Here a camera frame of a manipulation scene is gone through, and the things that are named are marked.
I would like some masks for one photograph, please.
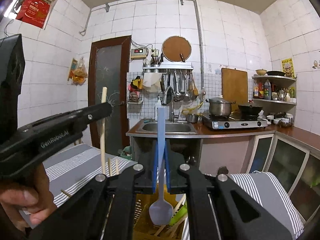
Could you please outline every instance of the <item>silver bolt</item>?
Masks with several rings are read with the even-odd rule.
[[[219,174],[218,175],[218,180],[220,181],[226,181],[228,179],[228,176],[226,174]]]
[[[183,171],[187,171],[190,169],[190,166],[188,164],[183,163],[180,165],[180,169]]]
[[[134,169],[135,171],[142,171],[143,165],[140,164],[140,163],[137,163],[137,164],[133,165],[133,169]]]
[[[104,174],[98,174],[95,179],[96,181],[102,182],[106,179],[106,176]]]

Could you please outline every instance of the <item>brown door frame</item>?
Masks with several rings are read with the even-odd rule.
[[[88,77],[88,106],[95,105],[95,92],[96,92],[96,60],[98,49],[110,46],[121,45],[121,61],[120,61],[120,102],[126,102],[127,94],[127,72],[129,71],[129,57],[131,48],[131,36],[117,37],[113,39],[107,39],[102,41],[96,41],[91,44],[90,52],[90,67],[89,67],[89,77]],[[126,103],[117,106],[116,111],[120,110],[120,125],[121,125],[121,141],[122,146],[130,145],[129,137],[125,133],[129,129],[129,122],[127,119],[127,108]],[[96,122],[90,123],[90,134],[92,146],[100,148],[100,137],[98,135],[98,127]]]

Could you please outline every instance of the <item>gray and white striped cloth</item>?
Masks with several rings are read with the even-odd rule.
[[[113,174],[116,173],[116,159],[118,159],[120,172],[136,163],[106,154],[106,159],[108,158],[111,158]],[[61,193],[61,189],[73,195],[95,175],[102,173],[100,150],[86,144],[80,144],[52,156],[44,162],[44,167],[50,179],[50,191],[54,195],[54,203],[59,207],[68,199],[66,195]],[[257,172],[230,174],[229,176],[257,203],[280,221],[291,232],[293,240],[303,232],[303,223],[295,207],[273,174]],[[188,219],[184,224],[182,239],[190,239]]]

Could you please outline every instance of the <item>human hand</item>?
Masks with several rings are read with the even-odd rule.
[[[53,203],[53,195],[49,191],[49,178],[43,165],[39,165],[33,175],[34,188],[16,182],[0,182],[0,204],[11,222],[21,231],[29,227],[19,213],[19,208],[31,213],[32,224],[40,224],[57,206]]]

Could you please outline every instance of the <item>gas stove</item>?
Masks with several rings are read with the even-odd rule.
[[[209,129],[243,129],[243,128],[260,128],[267,127],[267,121],[256,116],[232,115],[214,116],[205,114],[202,116],[202,123]]]

